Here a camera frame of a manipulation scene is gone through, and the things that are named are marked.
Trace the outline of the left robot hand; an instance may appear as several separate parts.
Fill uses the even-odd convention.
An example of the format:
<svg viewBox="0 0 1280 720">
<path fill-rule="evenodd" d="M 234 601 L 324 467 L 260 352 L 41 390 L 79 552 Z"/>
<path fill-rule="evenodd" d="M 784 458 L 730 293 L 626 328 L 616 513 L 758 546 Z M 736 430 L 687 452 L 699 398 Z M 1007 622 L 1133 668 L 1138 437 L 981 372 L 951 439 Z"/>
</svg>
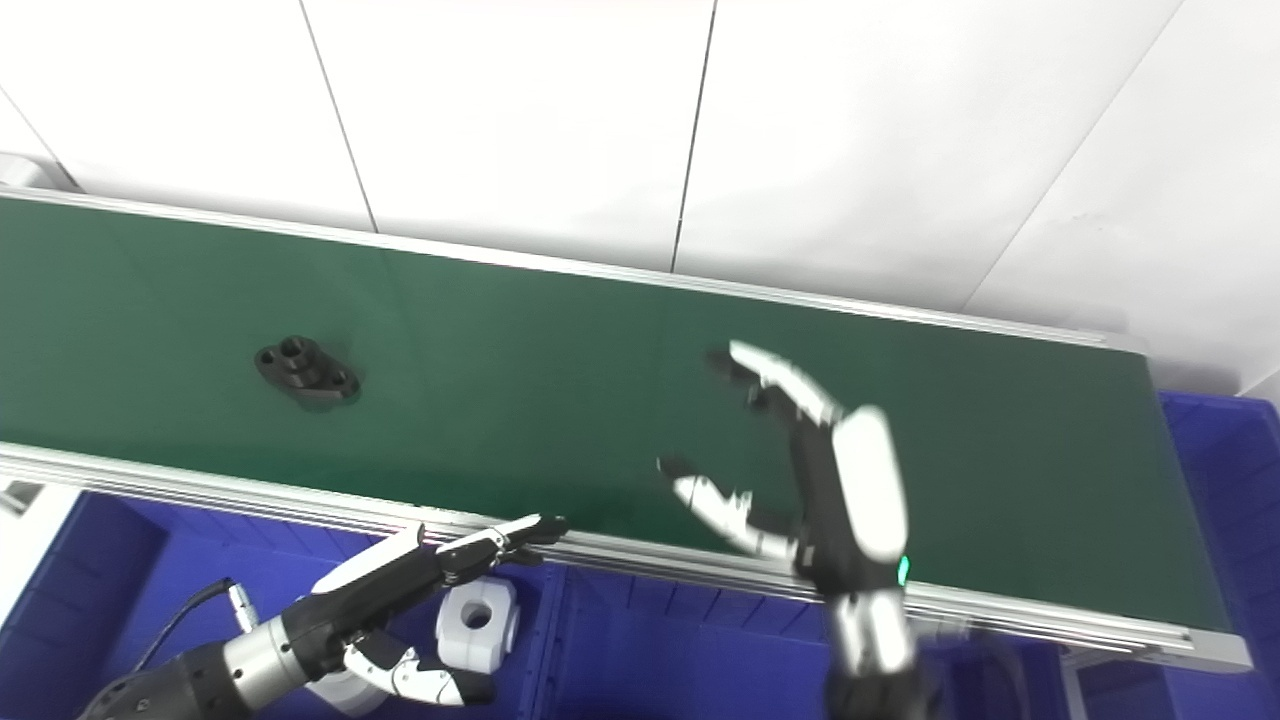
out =
<svg viewBox="0 0 1280 720">
<path fill-rule="evenodd" d="M 568 528 L 562 516 L 531 514 L 431 546 L 424 527 L 410 527 L 352 557 L 288 606 L 278 648 L 292 653 L 306 683 L 351 673 L 383 694 L 422 705 L 488 705 L 497 694 L 490 667 L 425 657 L 387 626 L 457 588 L 477 589 L 485 601 L 503 594 L 502 582 L 488 575 L 503 564 L 540 564 L 535 548 L 557 543 Z"/>
</svg>

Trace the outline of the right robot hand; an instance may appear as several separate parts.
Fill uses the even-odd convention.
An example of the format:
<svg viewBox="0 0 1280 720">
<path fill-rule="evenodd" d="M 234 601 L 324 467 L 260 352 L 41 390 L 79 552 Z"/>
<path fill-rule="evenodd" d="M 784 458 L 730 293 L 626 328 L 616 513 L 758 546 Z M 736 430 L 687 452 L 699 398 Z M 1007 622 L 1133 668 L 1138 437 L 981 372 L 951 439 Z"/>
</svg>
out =
<svg viewBox="0 0 1280 720">
<path fill-rule="evenodd" d="M 849 406 L 794 361 L 740 340 L 707 361 L 750 409 L 782 424 L 801 511 L 785 529 L 750 492 L 722 489 L 678 455 L 660 457 L 678 501 L 731 547 L 788 565 L 827 600 L 901 603 L 908 501 L 886 411 Z"/>
</svg>

